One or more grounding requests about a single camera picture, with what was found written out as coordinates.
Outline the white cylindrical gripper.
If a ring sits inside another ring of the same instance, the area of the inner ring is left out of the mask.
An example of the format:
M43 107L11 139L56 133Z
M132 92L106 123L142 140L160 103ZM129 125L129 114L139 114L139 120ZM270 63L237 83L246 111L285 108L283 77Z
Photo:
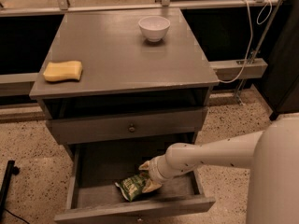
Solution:
M174 176L174 170L166 161L165 155L157 156L150 161L145 161L138 167L139 171L149 171L149 176L152 179L148 179L142 189L143 193L153 192L159 189L165 182L171 180Z

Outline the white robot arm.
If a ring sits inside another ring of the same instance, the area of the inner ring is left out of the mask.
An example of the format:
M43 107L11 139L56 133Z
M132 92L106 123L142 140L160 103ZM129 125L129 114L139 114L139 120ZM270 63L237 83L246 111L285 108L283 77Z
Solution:
M246 224L299 224L299 118L203 145L175 143L139 168L162 185L200 165L250 169Z

